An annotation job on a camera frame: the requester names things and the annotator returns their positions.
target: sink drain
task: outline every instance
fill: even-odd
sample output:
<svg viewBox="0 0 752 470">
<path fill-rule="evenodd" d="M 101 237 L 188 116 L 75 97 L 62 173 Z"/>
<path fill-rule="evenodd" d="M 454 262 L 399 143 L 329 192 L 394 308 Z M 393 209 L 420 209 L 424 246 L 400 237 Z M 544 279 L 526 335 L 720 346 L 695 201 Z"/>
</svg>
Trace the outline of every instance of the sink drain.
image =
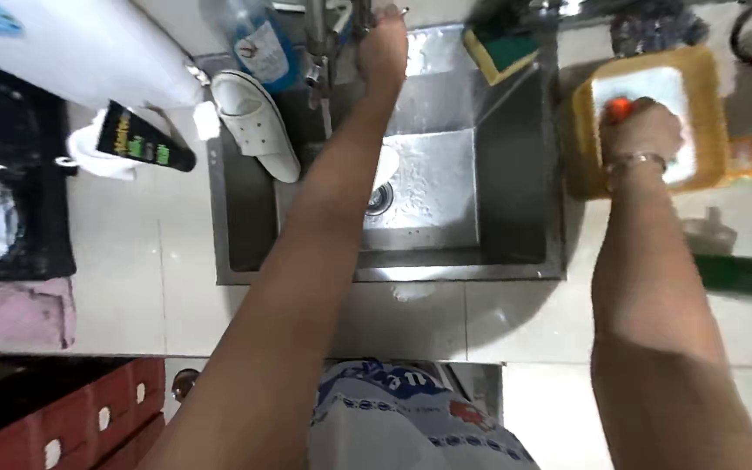
<svg viewBox="0 0 752 470">
<path fill-rule="evenodd" d="M 390 183 L 384 183 L 370 195 L 368 208 L 364 210 L 364 215 L 378 216 L 387 211 L 391 204 L 393 204 L 393 188 Z"/>
</svg>

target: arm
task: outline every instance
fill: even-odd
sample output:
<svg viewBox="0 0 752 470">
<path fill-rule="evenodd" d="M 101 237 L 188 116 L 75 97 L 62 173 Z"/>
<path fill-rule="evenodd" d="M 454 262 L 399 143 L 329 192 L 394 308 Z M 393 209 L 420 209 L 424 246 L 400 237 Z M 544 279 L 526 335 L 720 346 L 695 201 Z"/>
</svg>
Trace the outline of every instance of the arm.
<svg viewBox="0 0 752 470">
<path fill-rule="evenodd" d="M 606 155 L 670 157 L 679 126 L 638 103 L 608 129 Z M 643 161 L 611 175 L 593 277 L 591 374 L 611 458 L 618 470 L 752 468 L 752 422 L 661 172 Z"/>
<path fill-rule="evenodd" d="M 365 95 L 312 164 L 259 279 L 141 468 L 306 467 L 315 390 L 359 256 L 407 47 L 394 8 L 359 50 Z"/>
</svg>

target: green bottle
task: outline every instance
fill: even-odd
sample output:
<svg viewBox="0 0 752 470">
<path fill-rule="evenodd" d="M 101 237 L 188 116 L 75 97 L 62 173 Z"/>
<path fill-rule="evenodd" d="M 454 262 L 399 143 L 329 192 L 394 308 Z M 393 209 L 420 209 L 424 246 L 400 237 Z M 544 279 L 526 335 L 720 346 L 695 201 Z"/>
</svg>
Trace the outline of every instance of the green bottle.
<svg viewBox="0 0 752 470">
<path fill-rule="evenodd" d="M 752 298 L 752 258 L 710 254 L 693 256 L 708 292 Z"/>
</svg>

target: orange object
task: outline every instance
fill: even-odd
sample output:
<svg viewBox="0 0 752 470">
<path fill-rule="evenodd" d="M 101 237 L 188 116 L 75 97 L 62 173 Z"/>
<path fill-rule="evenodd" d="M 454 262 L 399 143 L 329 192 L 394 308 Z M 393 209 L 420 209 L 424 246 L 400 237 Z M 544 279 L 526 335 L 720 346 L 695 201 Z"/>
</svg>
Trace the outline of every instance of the orange object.
<svg viewBox="0 0 752 470">
<path fill-rule="evenodd" d="M 605 113 L 608 115 L 608 122 L 616 124 L 624 121 L 634 111 L 634 102 L 629 98 L 614 98 L 605 103 Z"/>
</svg>

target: white slipper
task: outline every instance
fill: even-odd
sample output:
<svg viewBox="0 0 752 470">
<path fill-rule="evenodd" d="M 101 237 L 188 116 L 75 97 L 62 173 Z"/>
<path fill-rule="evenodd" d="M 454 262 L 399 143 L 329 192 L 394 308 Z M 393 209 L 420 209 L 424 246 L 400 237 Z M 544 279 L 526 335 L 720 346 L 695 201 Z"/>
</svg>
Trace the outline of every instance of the white slipper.
<svg viewBox="0 0 752 470">
<path fill-rule="evenodd" d="M 272 96 L 250 75 L 223 70 L 211 81 L 211 93 L 225 127 L 243 155 L 256 156 L 266 170 L 280 181 L 294 183 L 301 176 L 301 164 Z"/>
</svg>

